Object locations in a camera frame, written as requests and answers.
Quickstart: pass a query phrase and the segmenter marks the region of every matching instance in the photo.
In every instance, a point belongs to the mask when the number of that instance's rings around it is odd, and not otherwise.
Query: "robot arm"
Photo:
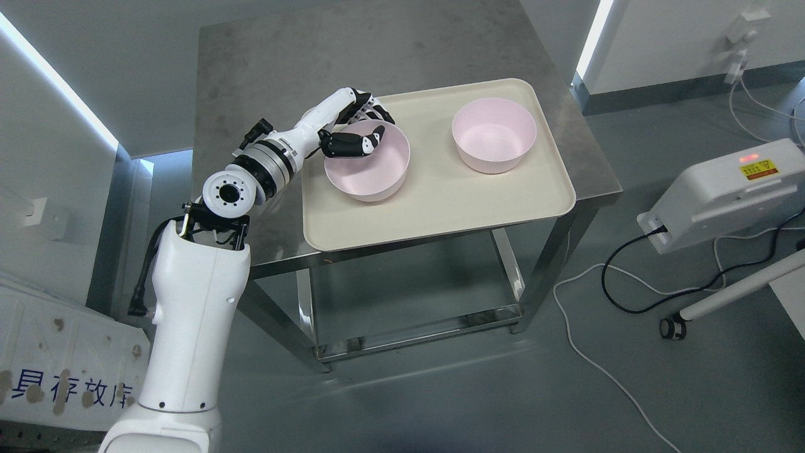
[[[310,109],[289,131],[275,131],[261,119],[233,153],[232,164],[204,184],[205,205],[221,217],[239,217],[280,192],[319,148],[327,157],[368,156],[383,137],[382,126],[367,136],[332,133],[336,124],[368,118],[394,123],[374,96],[342,88]]]
[[[317,148],[327,156],[368,156],[383,136],[332,133],[336,124],[367,118],[394,120],[371,94],[343,88],[308,111],[289,131],[258,122],[235,151],[234,161],[204,183],[200,200],[183,218],[165,222],[149,243],[143,275],[129,313],[153,314],[158,326],[137,404],[126,409],[100,452],[215,451],[221,440],[217,407],[226,342],[250,270],[246,213],[273,197]],[[182,221],[177,231],[177,220]],[[194,240],[198,231],[231,231],[218,245]],[[142,303],[150,259],[155,258],[156,308]]]

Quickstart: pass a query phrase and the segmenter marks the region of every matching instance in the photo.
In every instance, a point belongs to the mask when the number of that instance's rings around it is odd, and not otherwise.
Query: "black robotic finger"
[[[391,124],[397,124],[394,122],[394,118],[391,118],[391,114],[388,112],[388,110],[384,109],[380,104],[375,104],[372,106],[372,108],[380,114],[380,117],[383,121]]]
[[[364,157],[374,151],[380,144],[385,127],[378,126],[369,135],[336,132],[334,134],[321,134],[321,151],[327,157]]]

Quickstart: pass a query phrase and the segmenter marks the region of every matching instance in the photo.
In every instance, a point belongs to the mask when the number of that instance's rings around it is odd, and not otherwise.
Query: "yellow label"
[[[774,162],[769,159],[761,160],[759,162],[755,162],[754,164],[744,165],[741,167],[741,171],[744,173],[746,179],[750,181],[753,179],[767,177],[779,172],[777,167],[774,166]]]

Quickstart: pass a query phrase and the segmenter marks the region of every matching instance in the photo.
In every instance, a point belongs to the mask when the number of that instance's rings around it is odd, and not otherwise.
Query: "tabletop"
[[[534,87],[576,199],[621,192],[518,0],[360,0],[211,25],[198,65],[193,193],[258,119],[289,129],[341,87],[383,96],[508,77]],[[301,192],[294,181],[251,212],[253,278],[350,257],[305,242]]]

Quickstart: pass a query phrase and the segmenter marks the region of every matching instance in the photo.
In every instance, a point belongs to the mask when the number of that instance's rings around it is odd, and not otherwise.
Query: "gray floor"
[[[805,95],[805,83],[755,93],[790,108]],[[787,135],[785,119],[737,105],[758,134]],[[725,96],[603,114],[588,123],[624,194],[599,213],[563,278],[640,235],[634,217],[687,166],[757,144],[737,128]],[[787,209],[802,203],[799,197]],[[522,268],[535,262],[549,227],[509,229]],[[802,236],[784,233],[781,254]],[[765,253],[765,244],[727,243],[724,257],[751,260]],[[641,243],[617,261],[661,289],[704,283],[716,269],[709,244],[659,256]],[[559,290],[576,344],[632,392],[682,451],[803,450],[805,343],[770,290],[693,322],[688,339],[673,343],[659,338],[658,320],[700,296],[630,316],[606,301],[599,272]],[[317,268],[314,279],[324,341],[510,298],[488,235]],[[656,299],[618,275],[612,282],[624,304]],[[261,284],[295,312],[293,275]],[[552,300],[523,334],[497,329],[403,348],[336,363],[328,375],[308,371],[238,314],[221,410],[223,451],[670,451],[626,396],[572,351]]]

